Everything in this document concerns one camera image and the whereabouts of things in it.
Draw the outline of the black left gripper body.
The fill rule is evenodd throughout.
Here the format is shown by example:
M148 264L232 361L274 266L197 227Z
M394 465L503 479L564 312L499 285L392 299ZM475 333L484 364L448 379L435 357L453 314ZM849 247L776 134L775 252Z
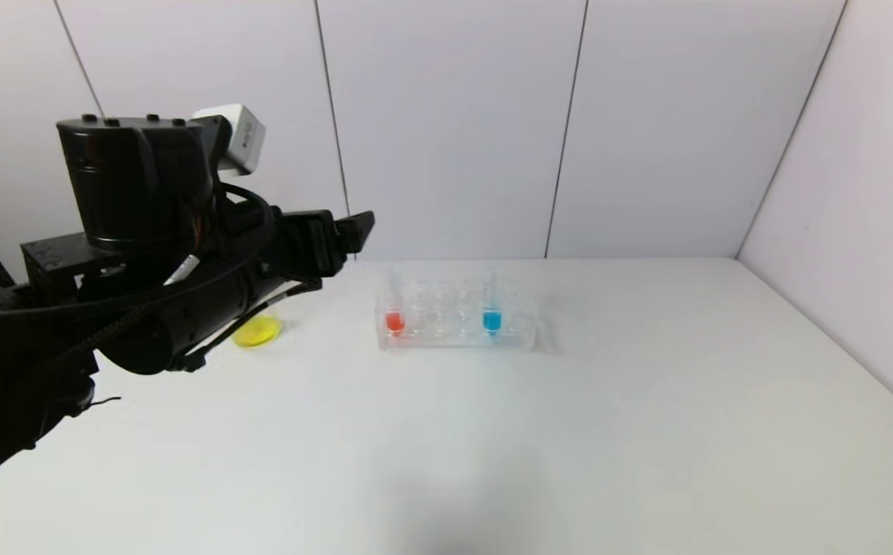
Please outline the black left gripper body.
M289 295L322 288L323 280L341 271L347 254L327 210L272 210L271 238L236 271L239 295L271 295L285 282L295 282Z

